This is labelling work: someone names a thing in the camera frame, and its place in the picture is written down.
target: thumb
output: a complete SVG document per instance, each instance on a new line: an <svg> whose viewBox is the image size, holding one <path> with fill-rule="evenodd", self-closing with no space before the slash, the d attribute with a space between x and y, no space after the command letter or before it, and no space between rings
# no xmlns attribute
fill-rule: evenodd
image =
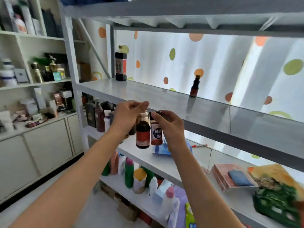
<svg viewBox="0 0 304 228"><path fill-rule="evenodd" d="M149 104L150 103L148 101L144 101L140 103L137 107L132 109L132 111L134 112L135 115L139 115L143 113L146 109L148 109Z"/></svg>
<svg viewBox="0 0 304 228"><path fill-rule="evenodd" d="M163 118L161 115L151 112L152 117L155 121L157 121L163 129L165 129L167 126L169 126L170 122L168 122L165 118Z"/></svg>

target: yellow lid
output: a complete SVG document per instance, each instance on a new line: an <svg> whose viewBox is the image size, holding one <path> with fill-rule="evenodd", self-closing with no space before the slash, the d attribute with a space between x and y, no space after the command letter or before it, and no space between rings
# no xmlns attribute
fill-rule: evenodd
<svg viewBox="0 0 304 228"><path fill-rule="evenodd" d="M134 178L138 181L142 181L147 177L147 173L144 171L144 169L139 168L134 171Z"/></svg>

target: cabinet door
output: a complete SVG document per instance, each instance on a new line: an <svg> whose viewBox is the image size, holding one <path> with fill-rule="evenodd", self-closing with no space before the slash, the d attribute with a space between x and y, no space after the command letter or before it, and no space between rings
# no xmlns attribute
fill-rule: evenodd
<svg viewBox="0 0 304 228"><path fill-rule="evenodd" d="M64 120L27 132L24 137L42 175L72 157Z"/></svg>
<svg viewBox="0 0 304 228"><path fill-rule="evenodd" d="M0 142L0 200L38 178L21 136Z"/></svg>
<svg viewBox="0 0 304 228"><path fill-rule="evenodd" d="M74 115L74 116L68 117L67 121L69 123L75 153L79 153L80 151L83 150L83 147L82 147L82 142L81 142L78 116Z"/></svg>

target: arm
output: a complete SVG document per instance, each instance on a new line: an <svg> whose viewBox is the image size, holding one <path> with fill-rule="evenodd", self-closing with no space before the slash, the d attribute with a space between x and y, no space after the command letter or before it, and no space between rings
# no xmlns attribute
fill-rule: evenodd
<svg viewBox="0 0 304 228"><path fill-rule="evenodd" d="M147 101L119 104L108 132L29 206L11 228L71 228L113 152L148 105Z"/></svg>
<svg viewBox="0 0 304 228"><path fill-rule="evenodd" d="M243 228L233 211L213 188L190 150L184 137L184 123L171 111L162 117L152 113L161 125L169 151L176 163L198 227Z"/></svg>

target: pink bottle cap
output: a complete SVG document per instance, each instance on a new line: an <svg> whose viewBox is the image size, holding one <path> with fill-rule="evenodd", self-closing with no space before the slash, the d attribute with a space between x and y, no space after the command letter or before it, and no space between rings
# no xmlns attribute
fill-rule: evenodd
<svg viewBox="0 0 304 228"><path fill-rule="evenodd" d="M173 189L173 187L169 187L169 188L167 189L166 195L167 195L167 197L170 198L170 199L174 197L174 189Z"/></svg>
<svg viewBox="0 0 304 228"><path fill-rule="evenodd" d="M132 159L130 159L130 158L127 157L127 159L126 159L126 165L127 166L134 165L134 161Z"/></svg>

